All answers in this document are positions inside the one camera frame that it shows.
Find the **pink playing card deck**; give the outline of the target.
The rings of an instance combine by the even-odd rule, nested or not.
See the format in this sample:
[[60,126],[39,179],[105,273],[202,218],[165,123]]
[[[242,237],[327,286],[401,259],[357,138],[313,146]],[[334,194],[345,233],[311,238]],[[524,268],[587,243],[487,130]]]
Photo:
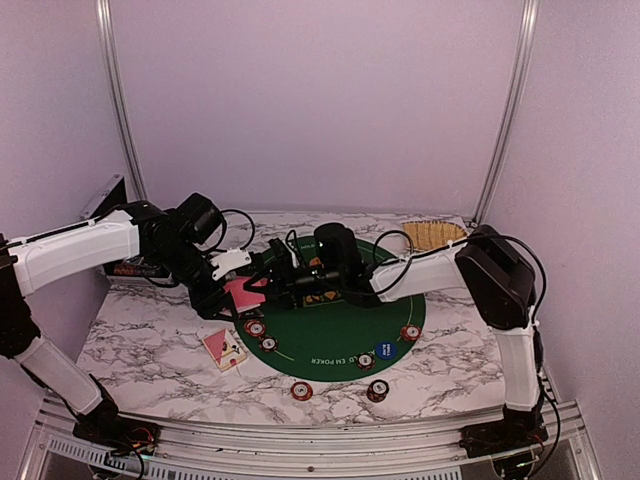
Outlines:
[[244,288],[244,283],[247,280],[248,277],[236,277],[233,280],[227,281],[224,285],[225,291],[231,294],[238,313],[244,313],[245,311],[258,308],[266,301],[263,294],[250,292]]

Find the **dark chips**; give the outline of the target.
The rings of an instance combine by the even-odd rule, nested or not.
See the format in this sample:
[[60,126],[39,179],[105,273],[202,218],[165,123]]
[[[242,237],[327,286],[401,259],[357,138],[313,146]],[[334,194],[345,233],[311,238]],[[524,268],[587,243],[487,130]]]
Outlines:
[[361,370],[368,371],[375,366],[375,358],[368,352],[361,353],[356,357],[356,365]]
[[273,352],[278,348],[278,341],[271,336],[264,336],[260,339],[259,347],[264,352]]

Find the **blue small blind button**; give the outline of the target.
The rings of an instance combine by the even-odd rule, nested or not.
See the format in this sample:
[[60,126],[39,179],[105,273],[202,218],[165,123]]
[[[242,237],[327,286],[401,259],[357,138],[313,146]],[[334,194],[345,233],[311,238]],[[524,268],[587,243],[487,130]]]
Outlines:
[[397,344],[392,341],[381,341],[375,346],[375,354],[381,360],[393,360],[398,355]]

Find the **dark red poker chip stack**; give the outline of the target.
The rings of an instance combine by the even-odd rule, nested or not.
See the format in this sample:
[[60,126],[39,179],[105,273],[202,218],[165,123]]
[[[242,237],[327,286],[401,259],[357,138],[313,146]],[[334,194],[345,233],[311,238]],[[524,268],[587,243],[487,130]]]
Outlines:
[[389,391],[390,387],[386,381],[376,379],[369,384],[366,396],[371,402],[379,403],[386,399]]

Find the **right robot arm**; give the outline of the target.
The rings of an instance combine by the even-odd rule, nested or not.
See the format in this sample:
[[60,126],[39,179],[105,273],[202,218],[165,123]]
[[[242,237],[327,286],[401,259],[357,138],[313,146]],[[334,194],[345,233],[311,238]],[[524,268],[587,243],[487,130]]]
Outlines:
[[481,225],[469,236],[432,251],[365,261],[354,232],[341,223],[325,223],[313,237],[319,266],[306,264],[297,243],[272,239],[273,259],[255,270],[244,289],[287,308],[326,291],[370,308],[431,291],[466,288],[496,337],[503,366],[505,401],[496,440],[515,448],[541,424],[543,346],[535,315],[542,297],[535,291],[538,271],[513,248],[514,238]]

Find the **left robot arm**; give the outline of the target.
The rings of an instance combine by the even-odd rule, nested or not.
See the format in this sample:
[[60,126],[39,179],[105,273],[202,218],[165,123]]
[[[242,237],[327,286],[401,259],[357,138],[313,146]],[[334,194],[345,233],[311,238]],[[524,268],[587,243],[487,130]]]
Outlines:
[[231,309],[214,266],[200,247],[223,225],[215,205],[194,193],[174,209],[147,201],[1,248],[1,354],[66,401],[106,445],[125,438],[126,423],[105,389],[39,329],[26,302],[44,286],[112,261],[142,256],[165,268],[189,294],[192,309],[210,320]]

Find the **white red card box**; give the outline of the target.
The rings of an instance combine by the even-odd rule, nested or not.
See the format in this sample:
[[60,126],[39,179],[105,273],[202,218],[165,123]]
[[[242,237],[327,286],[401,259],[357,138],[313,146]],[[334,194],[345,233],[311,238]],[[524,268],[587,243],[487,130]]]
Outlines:
[[228,329],[204,337],[202,343],[220,372],[235,368],[247,359],[246,351]]

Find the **round green poker mat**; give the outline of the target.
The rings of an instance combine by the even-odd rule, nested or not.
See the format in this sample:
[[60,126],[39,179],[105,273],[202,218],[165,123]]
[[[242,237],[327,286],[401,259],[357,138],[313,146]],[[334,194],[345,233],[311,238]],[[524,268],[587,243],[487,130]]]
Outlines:
[[[314,235],[297,242],[282,241],[298,260],[303,259],[308,265],[317,257]],[[356,243],[362,260],[369,265],[370,281],[374,267],[387,264],[394,256],[369,242],[356,239]],[[274,259],[270,246],[260,254],[264,265],[253,275],[269,276],[269,263]],[[254,338],[244,331],[245,322],[251,319],[266,325],[264,336],[278,341],[275,351],[262,351],[259,342],[264,336]],[[413,324],[422,329],[425,322],[426,301],[421,294],[392,303],[375,297],[373,308],[362,308],[347,303],[336,292],[327,292],[306,297],[298,308],[286,308],[271,296],[256,310],[238,319],[235,328],[245,348],[278,372],[308,381],[341,382],[378,374],[398,362],[415,343],[401,338],[402,327]],[[397,344],[395,359],[381,360],[376,356],[375,346],[381,341]],[[356,357],[364,352],[375,358],[375,366],[368,371],[356,365]]]

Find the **aluminium poker chip case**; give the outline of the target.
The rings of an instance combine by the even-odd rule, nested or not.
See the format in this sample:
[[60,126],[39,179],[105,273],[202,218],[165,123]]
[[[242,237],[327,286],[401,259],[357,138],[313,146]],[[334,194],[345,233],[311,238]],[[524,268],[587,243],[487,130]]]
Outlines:
[[[124,175],[115,174],[83,208],[80,218],[97,218],[113,207],[126,203],[128,199]],[[148,284],[148,279],[157,283],[170,283],[170,273],[164,267],[150,264],[140,256],[102,264],[98,271],[112,283]]]

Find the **woven bamboo tray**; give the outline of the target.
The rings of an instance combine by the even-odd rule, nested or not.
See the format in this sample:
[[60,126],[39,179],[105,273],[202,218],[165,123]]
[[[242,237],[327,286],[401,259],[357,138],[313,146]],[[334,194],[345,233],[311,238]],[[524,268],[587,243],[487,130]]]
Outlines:
[[407,222],[403,224],[403,230],[414,248],[421,251],[435,250],[468,236],[460,225],[443,220]]

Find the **left aluminium frame post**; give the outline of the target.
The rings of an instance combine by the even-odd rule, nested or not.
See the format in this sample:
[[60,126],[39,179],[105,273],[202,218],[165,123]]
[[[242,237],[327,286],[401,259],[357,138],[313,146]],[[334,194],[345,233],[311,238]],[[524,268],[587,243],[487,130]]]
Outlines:
[[148,193],[127,111],[125,91],[118,60],[111,2],[109,0],[97,0],[95,7],[108,90],[124,153],[125,166],[130,179],[132,195],[136,200],[147,200]]

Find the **aluminium frame post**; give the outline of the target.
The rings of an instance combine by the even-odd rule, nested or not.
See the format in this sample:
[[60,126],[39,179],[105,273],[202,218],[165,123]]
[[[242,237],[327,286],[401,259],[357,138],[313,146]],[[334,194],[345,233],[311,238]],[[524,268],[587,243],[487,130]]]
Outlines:
[[111,2],[109,0],[97,0],[95,7],[108,90],[124,153],[125,166],[130,179],[132,195],[136,200],[147,200],[148,193],[127,111],[125,91],[118,60]]
[[523,2],[515,57],[509,87],[507,89],[505,106],[489,167],[472,217],[472,222],[476,224],[483,223],[488,215],[498,186],[500,174],[506,161],[511,133],[526,88],[539,7],[540,2],[538,0],[525,0]]

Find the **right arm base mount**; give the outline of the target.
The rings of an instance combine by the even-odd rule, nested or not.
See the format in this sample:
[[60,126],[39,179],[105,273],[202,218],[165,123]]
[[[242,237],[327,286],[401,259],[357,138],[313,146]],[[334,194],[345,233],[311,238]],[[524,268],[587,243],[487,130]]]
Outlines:
[[504,420],[466,426],[460,433],[459,447],[466,451],[469,458],[525,448],[549,438],[545,427],[527,430],[522,425],[509,424]]

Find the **front aluminium rail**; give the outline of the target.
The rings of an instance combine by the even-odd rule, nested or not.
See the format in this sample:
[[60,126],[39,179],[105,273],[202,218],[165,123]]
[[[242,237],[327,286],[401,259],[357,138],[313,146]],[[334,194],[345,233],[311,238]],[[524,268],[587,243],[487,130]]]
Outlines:
[[[157,447],[145,460],[148,479],[491,479],[514,458],[467,457],[465,425],[498,418],[498,408],[427,419],[338,426],[243,425],[157,419]],[[87,478],[93,467],[119,479],[136,460],[106,463],[106,448],[76,439],[73,419],[52,397],[31,431],[20,479]]]

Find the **right aluminium frame post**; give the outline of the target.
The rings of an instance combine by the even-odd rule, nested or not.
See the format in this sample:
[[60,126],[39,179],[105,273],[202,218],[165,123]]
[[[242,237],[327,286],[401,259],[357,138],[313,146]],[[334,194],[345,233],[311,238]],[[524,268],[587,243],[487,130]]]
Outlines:
[[525,0],[523,2],[515,57],[509,87],[507,89],[505,106],[489,167],[472,217],[472,222],[476,224],[483,223],[488,215],[498,186],[500,174],[506,161],[511,133],[526,88],[539,7],[540,2],[538,0]]

